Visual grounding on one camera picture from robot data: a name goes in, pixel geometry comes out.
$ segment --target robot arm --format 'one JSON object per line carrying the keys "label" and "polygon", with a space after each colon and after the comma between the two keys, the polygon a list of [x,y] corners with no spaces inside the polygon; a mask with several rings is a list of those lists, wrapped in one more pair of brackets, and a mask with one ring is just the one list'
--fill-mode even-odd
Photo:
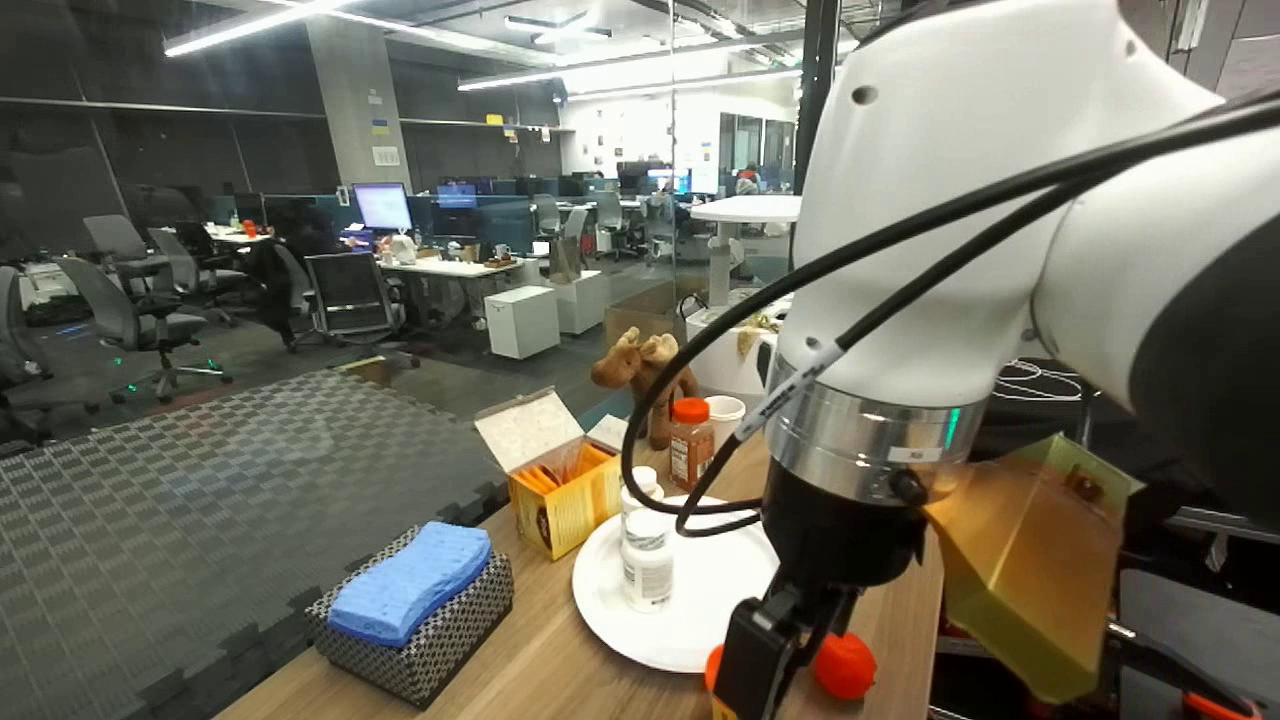
{"label": "robot arm", "polygon": [[[796,264],[999,176],[1179,122],[1220,100],[1162,69],[1114,4],[1021,0],[902,24],[839,72],[807,169]],[[959,465],[1035,320],[1052,356],[1162,430],[1258,520],[1280,520],[1280,134],[1139,162],[1021,228],[773,420],[763,530],[780,573],[732,615],[717,695],[773,714],[829,628],[918,550],[911,467]],[[1014,203],[937,228],[796,293],[780,377]]]}

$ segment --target black chair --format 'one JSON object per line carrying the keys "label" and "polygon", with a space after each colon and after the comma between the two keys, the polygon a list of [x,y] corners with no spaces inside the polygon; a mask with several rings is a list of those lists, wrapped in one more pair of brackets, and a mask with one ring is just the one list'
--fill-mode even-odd
{"label": "black chair", "polygon": [[540,234],[561,234],[561,199],[556,194],[534,194],[534,230]]}
{"label": "black chair", "polygon": [[41,443],[48,430],[29,426],[16,411],[7,391],[18,383],[48,381],[48,360],[29,335],[25,304],[18,304],[18,271],[0,266],[0,443]]}
{"label": "black chair", "polygon": [[678,224],[675,224],[675,194],[656,190],[648,203],[648,259],[671,259],[678,242]]}
{"label": "black chair", "polygon": [[550,239],[550,279],[572,284],[585,271],[586,208],[572,208]]}
{"label": "black chair", "polygon": [[205,314],[176,313],[176,304],[144,301],[135,304],[102,266],[80,257],[65,257],[58,266],[80,286],[95,330],[122,351],[154,351],[158,366],[150,377],[154,399],[172,399],[181,377],[231,381],[225,366],[176,366],[172,351],[196,343]]}
{"label": "black chair", "polygon": [[643,257],[643,242],[639,242],[634,228],[628,224],[625,199],[615,194],[615,186],[602,186],[595,194],[595,228],[608,230],[613,257]]}
{"label": "black chair", "polygon": [[127,215],[83,215],[83,230],[127,295],[172,293],[168,257],[150,251]]}
{"label": "black chair", "polygon": [[391,335],[404,325],[370,257],[320,251],[307,257],[313,329],[324,339]]}
{"label": "black chair", "polygon": [[242,293],[246,276],[238,266],[200,266],[176,228],[150,228],[146,234],[168,257],[168,276],[181,295],[217,304],[231,293]]}
{"label": "black chair", "polygon": [[113,259],[150,257],[146,239],[131,228],[127,215],[83,215],[83,230],[87,230],[90,248]]}
{"label": "black chair", "polygon": [[313,286],[313,276],[307,266],[292,257],[287,242],[270,242],[285,276],[287,276],[287,306],[305,320],[313,320],[313,304],[316,304],[316,286]]}

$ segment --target black cable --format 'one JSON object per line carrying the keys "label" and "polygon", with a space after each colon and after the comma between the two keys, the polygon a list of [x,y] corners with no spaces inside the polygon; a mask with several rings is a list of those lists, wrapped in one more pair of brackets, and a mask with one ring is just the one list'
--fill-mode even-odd
{"label": "black cable", "polygon": [[[734,499],[734,504],[706,504],[706,507],[671,507],[671,504],[658,504],[653,496],[643,496],[634,487],[634,474],[633,474],[633,443],[639,435],[639,414],[658,399],[658,391],[688,366],[693,356],[701,356],[710,339],[720,339],[728,329],[734,329],[740,320],[747,320],[753,313],[759,313],[763,304],[842,266],[842,264],[857,264],[865,257],[876,257],[893,242],[902,242],[918,230],[930,230],[938,224],[953,224],[959,215],[973,215],[973,210],[983,210],[983,208],[996,208],[1003,199],[1014,199],[1014,194],[1027,194],[1027,190],[1040,190],[1040,186],[1052,186],[1052,182],[1065,182],[1065,178],[1080,178],[1080,176],[1099,176],[1099,170],[1125,170],[1131,162],[1145,162],[1151,156],[1162,156],[1162,152],[1179,152],[1179,149],[1196,149],[1196,144],[1213,144],[1213,139],[1223,139],[1223,134],[1245,134],[1245,130],[1258,130],[1258,126],[1270,126],[1280,122],[1280,102],[1252,102],[1252,109],[1239,109],[1239,111],[1223,111],[1223,117],[1203,117],[1196,122],[1170,122],[1170,126],[1159,126],[1159,130],[1149,130],[1149,134],[1134,134],[1134,139],[1114,139],[1114,144],[1103,144],[1103,149],[1090,149],[1090,152],[1080,152],[1080,156],[1068,156],[1068,161],[1057,161],[1057,162],[1040,162],[1033,170],[1021,170],[1021,176],[1009,176],[1009,178],[996,178],[996,182],[983,182],[975,190],[963,190],[957,199],[944,199],[937,208],[925,208],[914,215],[902,215],[880,230],[869,230],[865,239],[850,239],[850,242],[839,242],[825,257],[816,257],[813,264],[780,276],[775,284],[759,286],[754,295],[747,295],[742,304],[728,306],[722,314],[717,314],[701,335],[693,335],[675,356],[671,365],[656,377],[656,383],[634,399],[633,407],[633,424],[625,430],[625,447],[618,447],[618,478],[625,487],[653,510],[667,510],[667,515],[710,515],[710,510],[742,510],[742,507],[759,507],[759,499]],[[728,447],[734,443],[722,443],[717,451],[717,460],[706,467],[722,467],[722,460],[732,454]]]}
{"label": "black cable", "polygon": [[[861,314],[849,330],[835,335],[835,347],[849,351],[850,343],[861,343],[865,335],[871,335],[882,320],[893,320],[900,306],[914,304],[925,293],[930,293],[938,279],[957,276],[963,264],[981,259],[983,251],[991,251],[996,242],[1003,242],[1009,234],[1014,234],[1021,228],[1035,224],[1040,215],[1057,210],[1058,203],[1084,194],[1086,186],[1112,178],[1121,170],[1090,170],[1080,178],[1068,178],[1045,194],[1035,194],[1033,203],[1009,210],[999,224],[983,228],[981,234],[973,234],[967,242],[959,242],[957,251],[949,251],[944,259],[929,264],[914,279],[907,279],[902,286],[894,286],[889,301],[880,301],[869,314]],[[734,451],[720,447],[717,460],[705,467],[705,474],[693,485],[685,507],[675,510],[675,530],[678,537],[720,537],[732,528],[742,528],[747,520],[732,520],[732,524],[717,524],[717,528],[688,528],[693,507],[705,499],[705,493],[717,485],[720,467],[728,465],[728,454]]]}

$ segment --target white box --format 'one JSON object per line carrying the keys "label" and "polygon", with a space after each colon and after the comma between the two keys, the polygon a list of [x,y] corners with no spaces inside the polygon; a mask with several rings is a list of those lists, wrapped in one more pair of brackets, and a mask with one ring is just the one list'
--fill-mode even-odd
{"label": "white box", "polygon": [[561,314],[550,286],[506,286],[482,295],[489,351],[524,360],[561,343]]}
{"label": "white box", "polygon": [[556,306],[561,306],[561,330],[578,335],[595,325],[602,325],[602,276],[578,271],[569,284],[556,284]]}

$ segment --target wooden surface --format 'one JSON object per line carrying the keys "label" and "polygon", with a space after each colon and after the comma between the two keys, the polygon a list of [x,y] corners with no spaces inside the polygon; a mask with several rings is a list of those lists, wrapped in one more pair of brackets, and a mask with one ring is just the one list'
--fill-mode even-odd
{"label": "wooden surface", "polygon": [[[722,467],[717,496],[740,499],[759,496],[767,447],[753,441]],[[269,675],[260,686],[238,695],[225,714],[307,714],[307,720],[457,720],[457,714],[667,714],[705,720],[706,701],[697,675],[662,675],[608,652],[574,615],[569,577],[572,556],[550,564],[534,548],[516,540],[511,510],[494,510],[489,524],[498,556],[516,573],[516,606],[482,641],[482,646],[452,675],[430,706],[417,713],[404,701],[330,668],[320,652],[305,652]],[[938,550],[929,540],[918,566],[894,585],[865,593],[850,628],[876,646],[880,680],[861,713],[825,701],[813,675],[798,672],[780,714],[929,714],[937,615],[938,615]]]}

